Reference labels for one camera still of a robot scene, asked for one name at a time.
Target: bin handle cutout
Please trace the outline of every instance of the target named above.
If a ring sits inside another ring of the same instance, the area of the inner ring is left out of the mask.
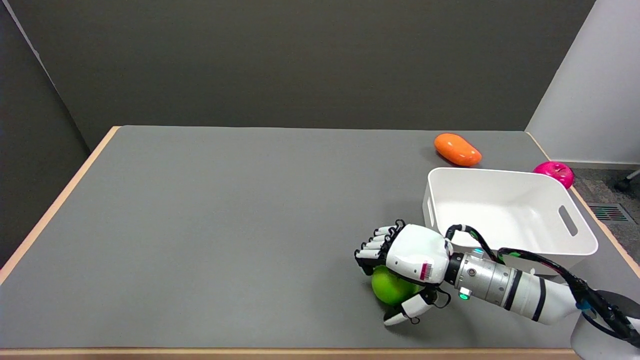
[[[569,230],[569,234],[571,236],[575,236],[578,233],[578,227],[571,219],[571,216],[566,210],[566,207],[564,205],[560,206],[560,208],[558,209],[558,213],[560,214],[560,218],[562,218],[562,221],[564,222],[564,226],[566,226],[566,229]]]

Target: floor vent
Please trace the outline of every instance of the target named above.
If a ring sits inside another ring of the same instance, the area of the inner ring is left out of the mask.
[[[631,216],[622,208],[620,204],[601,204],[597,202],[588,202],[598,220],[605,224],[635,224]]]

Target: white wall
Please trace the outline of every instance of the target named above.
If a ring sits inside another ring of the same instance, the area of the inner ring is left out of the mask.
[[[553,160],[640,164],[639,0],[596,1],[527,131]]]

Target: carpet floor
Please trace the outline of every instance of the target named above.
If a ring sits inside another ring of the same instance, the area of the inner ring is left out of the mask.
[[[614,184],[631,170],[574,169],[575,189],[586,202],[618,203],[635,220],[627,224],[606,224],[620,245],[640,263],[640,176],[632,180],[631,188],[619,192]]]

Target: white plastic bin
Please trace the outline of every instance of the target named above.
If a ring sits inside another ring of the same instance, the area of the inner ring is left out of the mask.
[[[473,168],[435,168],[422,203],[427,226],[445,234],[449,226],[474,227],[492,250],[501,247],[535,252],[571,268],[598,250],[598,240],[564,186],[541,174]],[[456,251],[479,244],[456,231]],[[555,275],[544,265],[505,256],[507,266]]]

